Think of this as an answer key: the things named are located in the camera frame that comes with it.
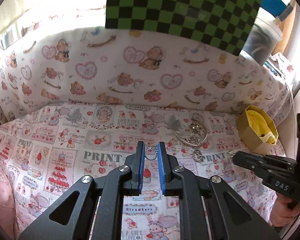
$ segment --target black and green checkered pattern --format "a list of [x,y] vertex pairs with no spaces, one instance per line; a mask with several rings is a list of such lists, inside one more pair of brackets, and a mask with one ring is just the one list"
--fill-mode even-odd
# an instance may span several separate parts
[[106,28],[186,37],[239,55],[262,0],[107,0]]

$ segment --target metal screw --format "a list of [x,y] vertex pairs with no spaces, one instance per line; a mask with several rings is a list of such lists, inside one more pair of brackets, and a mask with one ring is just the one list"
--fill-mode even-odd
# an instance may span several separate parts
[[121,172],[126,172],[129,169],[130,169],[130,167],[127,166],[127,165],[122,165],[122,166],[119,167],[119,171],[121,171]]
[[213,176],[211,178],[213,183],[220,183],[221,182],[221,178],[219,176]]
[[174,167],[174,171],[175,172],[183,172],[185,170],[185,168],[184,167],[181,167],[181,166],[175,166]]
[[88,175],[83,176],[83,177],[81,178],[81,181],[82,181],[83,183],[88,183],[88,182],[91,181],[91,176],[88,176]]

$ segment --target hand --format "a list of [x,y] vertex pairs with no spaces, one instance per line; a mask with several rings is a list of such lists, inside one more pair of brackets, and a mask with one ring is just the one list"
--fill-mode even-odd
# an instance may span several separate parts
[[290,202],[292,202],[292,199],[277,193],[277,199],[270,214],[270,221],[275,227],[282,227],[286,224],[290,224],[293,222],[295,216],[300,213],[300,202],[293,210],[288,208],[288,203]]

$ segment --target pink cushion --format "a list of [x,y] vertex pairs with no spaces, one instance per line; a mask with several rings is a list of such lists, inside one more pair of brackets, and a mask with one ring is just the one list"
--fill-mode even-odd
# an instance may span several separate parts
[[6,174],[0,167],[0,225],[6,233],[14,239],[13,222],[15,218],[15,206],[11,185]]

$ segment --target floral fabric backdrop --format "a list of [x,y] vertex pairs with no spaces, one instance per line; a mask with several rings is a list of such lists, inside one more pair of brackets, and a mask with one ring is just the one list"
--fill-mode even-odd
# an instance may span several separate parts
[[0,105],[8,120],[55,101],[227,113],[254,104],[276,125],[290,112],[286,84],[244,51],[236,57],[163,33],[76,29],[83,20],[74,18],[71,31],[64,31],[67,21],[43,25],[0,47]]
[[[208,137],[200,147],[202,163],[190,157],[171,130],[189,133],[191,119],[201,120]],[[221,176],[266,221],[276,199],[253,172],[233,165],[228,151],[249,150],[240,141],[236,115],[200,110],[135,105],[60,103],[45,106],[0,126],[0,166],[14,191],[15,237],[83,175],[101,177],[135,153],[164,141],[179,165],[206,178]],[[270,152],[284,155],[280,141]],[[180,239],[179,201],[160,191],[157,160],[145,161],[140,196],[125,197],[122,239]],[[135,207],[147,207],[140,212]]]

